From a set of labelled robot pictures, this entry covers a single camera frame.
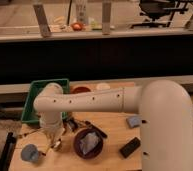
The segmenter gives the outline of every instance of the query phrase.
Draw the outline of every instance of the dark bowl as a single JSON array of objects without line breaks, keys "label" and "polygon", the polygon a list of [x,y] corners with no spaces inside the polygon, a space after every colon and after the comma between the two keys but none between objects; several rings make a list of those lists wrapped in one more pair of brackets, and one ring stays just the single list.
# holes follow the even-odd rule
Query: dark bowl
[{"label": "dark bowl", "polygon": [[[80,149],[80,140],[83,139],[88,133],[92,133],[92,132],[95,132],[96,135],[99,137],[99,143],[93,150],[91,150],[86,155],[84,155],[82,150]],[[80,131],[74,139],[74,150],[76,154],[83,159],[95,158],[96,156],[98,156],[101,153],[102,148],[103,148],[103,139],[100,136],[99,132],[96,131],[95,129],[84,129]]]}]

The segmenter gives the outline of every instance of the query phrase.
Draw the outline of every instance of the orange object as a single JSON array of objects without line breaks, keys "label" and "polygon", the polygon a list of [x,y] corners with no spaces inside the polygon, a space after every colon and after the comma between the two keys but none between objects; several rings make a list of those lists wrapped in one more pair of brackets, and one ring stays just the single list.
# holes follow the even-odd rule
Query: orange object
[{"label": "orange object", "polygon": [[71,24],[71,27],[73,28],[74,31],[81,31],[84,25],[82,23],[76,22]]}]

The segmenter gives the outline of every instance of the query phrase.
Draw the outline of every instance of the small gray object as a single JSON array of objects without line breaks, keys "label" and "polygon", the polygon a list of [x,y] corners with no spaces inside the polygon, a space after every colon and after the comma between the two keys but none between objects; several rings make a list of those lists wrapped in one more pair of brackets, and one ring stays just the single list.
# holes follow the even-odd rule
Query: small gray object
[{"label": "small gray object", "polygon": [[138,127],[141,123],[140,117],[138,115],[131,116],[126,120],[130,128]]},{"label": "small gray object", "polygon": [[21,159],[23,161],[35,163],[38,161],[39,156],[40,153],[34,144],[26,145],[21,151]]},{"label": "small gray object", "polygon": [[99,143],[99,137],[95,132],[88,133],[83,139],[80,140],[80,149],[83,155],[88,154]]}]

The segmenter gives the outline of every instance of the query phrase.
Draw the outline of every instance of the black eraser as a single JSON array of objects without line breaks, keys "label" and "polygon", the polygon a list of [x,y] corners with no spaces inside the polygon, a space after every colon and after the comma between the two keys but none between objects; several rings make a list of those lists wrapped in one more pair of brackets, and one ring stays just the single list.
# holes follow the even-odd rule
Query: black eraser
[{"label": "black eraser", "polygon": [[137,148],[141,145],[140,140],[135,137],[126,145],[124,145],[119,151],[123,155],[124,158],[127,158],[130,154],[132,154]]}]

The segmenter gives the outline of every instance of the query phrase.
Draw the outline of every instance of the floor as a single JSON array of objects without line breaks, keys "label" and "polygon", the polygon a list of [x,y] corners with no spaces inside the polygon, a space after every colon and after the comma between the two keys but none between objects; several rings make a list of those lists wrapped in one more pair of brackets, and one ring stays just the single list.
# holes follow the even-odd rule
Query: floor
[{"label": "floor", "polygon": [[[54,20],[63,18],[66,23],[68,14],[68,1],[66,0],[42,0],[46,11],[48,23],[55,25]],[[131,24],[141,23],[147,17],[140,16],[138,0],[113,1],[111,23],[116,30],[129,30]],[[92,0],[88,3],[89,19],[101,23],[102,3],[100,0]],[[189,11],[183,15],[177,13],[171,27],[183,27],[193,13],[193,6],[189,5]],[[162,17],[160,21],[167,22],[168,17]],[[75,20],[75,4],[72,6],[71,23]],[[31,34],[39,33],[36,16],[32,7],[32,1],[12,0],[10,5],[0,6],[0,35],[2,34]]]}]

